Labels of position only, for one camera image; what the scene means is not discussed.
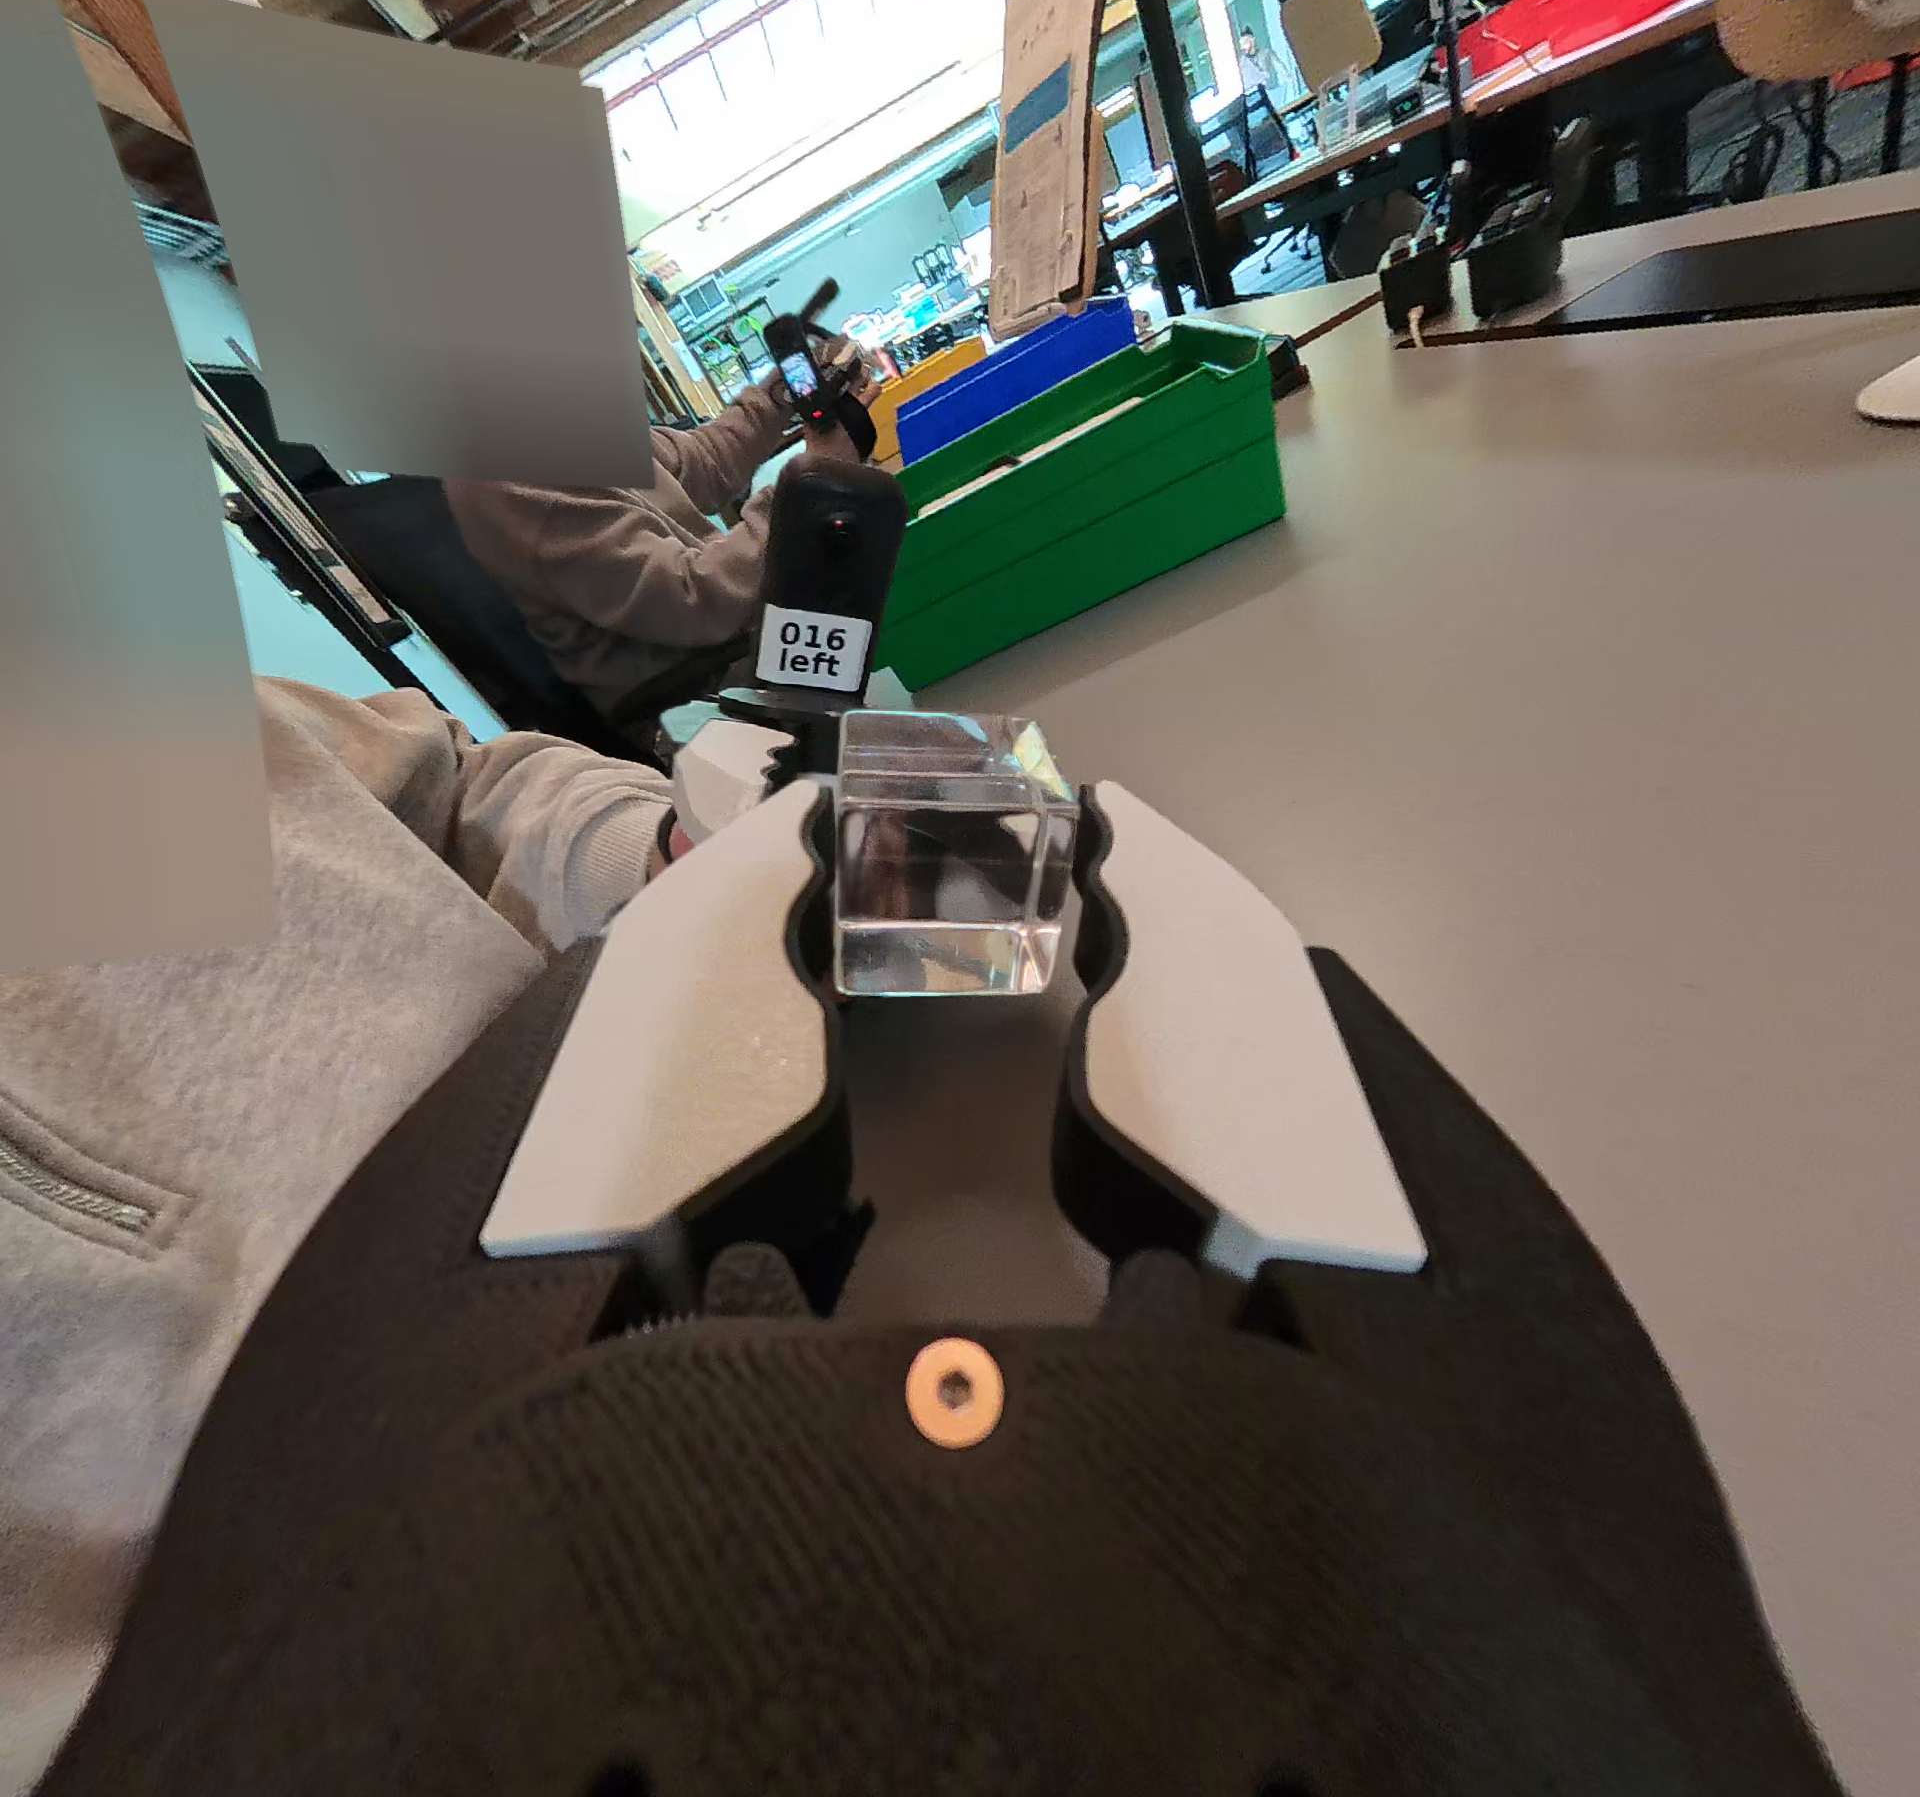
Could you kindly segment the blue plastic bin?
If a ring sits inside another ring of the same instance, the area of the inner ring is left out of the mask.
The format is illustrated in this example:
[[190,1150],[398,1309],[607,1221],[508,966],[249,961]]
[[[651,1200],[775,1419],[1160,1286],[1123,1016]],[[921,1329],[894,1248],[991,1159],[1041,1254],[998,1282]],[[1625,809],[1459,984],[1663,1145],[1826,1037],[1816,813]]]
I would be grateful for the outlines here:
[[1009,346],[900,416],[902,466],[918,466],[1069,378],[1138,346],[1135,310],[1124,296],[1094,298],[1074,316],[1058,316]]

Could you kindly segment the person's left forearm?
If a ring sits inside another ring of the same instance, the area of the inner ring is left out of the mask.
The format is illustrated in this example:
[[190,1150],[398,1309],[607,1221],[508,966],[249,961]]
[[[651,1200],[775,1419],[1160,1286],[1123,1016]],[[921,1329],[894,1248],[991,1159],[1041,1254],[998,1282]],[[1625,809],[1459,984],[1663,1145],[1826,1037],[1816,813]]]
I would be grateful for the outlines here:
[[416,687],[259,677],[256,697],[267,730],[294,731],[549,956],[600,935],[662,869],[672,788],[641,762],[530,731],[480,741]]

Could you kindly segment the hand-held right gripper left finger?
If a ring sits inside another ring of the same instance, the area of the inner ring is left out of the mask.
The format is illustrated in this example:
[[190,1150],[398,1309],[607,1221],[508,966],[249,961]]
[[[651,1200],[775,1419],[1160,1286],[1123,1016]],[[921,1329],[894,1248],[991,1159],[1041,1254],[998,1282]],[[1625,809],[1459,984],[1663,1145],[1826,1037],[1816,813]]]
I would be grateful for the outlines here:
[[593,956],[484,1257],[806,1254],[852,1208],[830,990],[834,813],[783,788],[672,864]]

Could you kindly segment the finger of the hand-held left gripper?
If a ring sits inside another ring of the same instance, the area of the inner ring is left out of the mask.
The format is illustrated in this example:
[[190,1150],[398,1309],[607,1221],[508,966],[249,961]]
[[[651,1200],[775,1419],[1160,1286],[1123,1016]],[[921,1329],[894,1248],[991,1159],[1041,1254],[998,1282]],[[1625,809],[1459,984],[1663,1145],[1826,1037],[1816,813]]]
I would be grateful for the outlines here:
[[677,860],[767,795],[785,731],[752,723],[706,723],[674,757],[674,825],[667,858]]

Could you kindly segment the yellow plastic bin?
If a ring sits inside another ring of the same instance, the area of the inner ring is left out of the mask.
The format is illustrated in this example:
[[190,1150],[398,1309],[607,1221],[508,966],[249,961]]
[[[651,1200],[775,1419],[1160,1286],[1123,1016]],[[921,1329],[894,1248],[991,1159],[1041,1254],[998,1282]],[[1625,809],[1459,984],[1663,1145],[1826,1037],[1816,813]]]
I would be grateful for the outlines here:
[[975,335],[959,340],[956,346],[947,346],[933,355],[927,355],[910,371],[902,371],[900,376],[888,381],[878,392],[878,400],[869,405],[869,418],[876,427],[876,447],[869,460],[872,466],[882,469],[900,469],[902,411],[926,394],[947,386],[951,381],[983,361],[985,355],[987,343],[983,336]]

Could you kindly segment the black office chair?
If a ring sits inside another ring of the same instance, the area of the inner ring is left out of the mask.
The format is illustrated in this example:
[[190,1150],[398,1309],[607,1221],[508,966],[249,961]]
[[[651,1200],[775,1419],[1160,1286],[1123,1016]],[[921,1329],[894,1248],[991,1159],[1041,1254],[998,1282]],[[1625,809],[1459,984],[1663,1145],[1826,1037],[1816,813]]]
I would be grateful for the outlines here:
[[563,683],[504,591],[472,561],[445,490],[416,476],[353,481],[284,441],[253,371],[187,365],[228,542],[275,577],[289,629],[329,635],[349,671],[466,705],[480,730],[540,731],[615,757],[632,748]]

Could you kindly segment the clear acrylic cube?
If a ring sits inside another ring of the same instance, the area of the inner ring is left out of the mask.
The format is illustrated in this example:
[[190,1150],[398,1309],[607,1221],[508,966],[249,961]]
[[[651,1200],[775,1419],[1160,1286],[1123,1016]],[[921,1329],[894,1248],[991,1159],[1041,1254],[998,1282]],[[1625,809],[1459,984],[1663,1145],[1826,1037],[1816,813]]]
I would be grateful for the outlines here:
[[1026,997],[1058,963],[1078,798],[1014,714],[844,714],[834,974],[846,997]]

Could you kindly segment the person's grey sweatshirt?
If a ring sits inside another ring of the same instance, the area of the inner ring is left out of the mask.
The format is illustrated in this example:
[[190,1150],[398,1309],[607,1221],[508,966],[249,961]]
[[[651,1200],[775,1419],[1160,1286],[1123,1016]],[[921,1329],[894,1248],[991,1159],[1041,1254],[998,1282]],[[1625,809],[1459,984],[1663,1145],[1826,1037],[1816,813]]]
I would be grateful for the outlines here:
[[646,847],[593,819],[472,881],[381,806],[295,819],[265,946],[5,980],[5,1793],[82,1715],[314,1218]]

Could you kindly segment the green plastic bin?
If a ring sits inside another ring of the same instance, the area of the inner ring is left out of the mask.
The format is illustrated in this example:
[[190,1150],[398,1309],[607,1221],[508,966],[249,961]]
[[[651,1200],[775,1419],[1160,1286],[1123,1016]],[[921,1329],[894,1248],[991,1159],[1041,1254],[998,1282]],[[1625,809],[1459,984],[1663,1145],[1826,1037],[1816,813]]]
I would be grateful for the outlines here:
[[1274,360],[1289,349],[1172,322],[905,466],[874,666],[931,687],[1284,522]]

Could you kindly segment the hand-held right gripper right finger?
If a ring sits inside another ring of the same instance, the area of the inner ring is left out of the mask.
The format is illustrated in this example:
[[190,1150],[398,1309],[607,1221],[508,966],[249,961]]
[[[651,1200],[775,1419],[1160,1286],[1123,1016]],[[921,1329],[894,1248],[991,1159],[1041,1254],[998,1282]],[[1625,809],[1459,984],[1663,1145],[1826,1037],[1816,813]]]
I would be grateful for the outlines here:
[[1054,1197],[1109,1263],[1417,1275],[1428,1241],[1299,928],[1115,781],[1084,791]]

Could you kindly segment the black floor lamp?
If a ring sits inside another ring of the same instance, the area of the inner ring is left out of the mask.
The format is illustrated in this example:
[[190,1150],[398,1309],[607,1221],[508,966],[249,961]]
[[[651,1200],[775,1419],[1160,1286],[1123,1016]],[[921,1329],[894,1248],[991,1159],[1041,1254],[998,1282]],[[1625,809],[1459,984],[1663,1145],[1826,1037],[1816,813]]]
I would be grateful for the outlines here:
[[1226,255],[1212,178],[1191,113],[1170,0],[1133,0],[1133,5],[1172,154],[1175,191],[1193,265],[1193,292],[1202,310],[1229,306],[1237,302],[1232,262]]

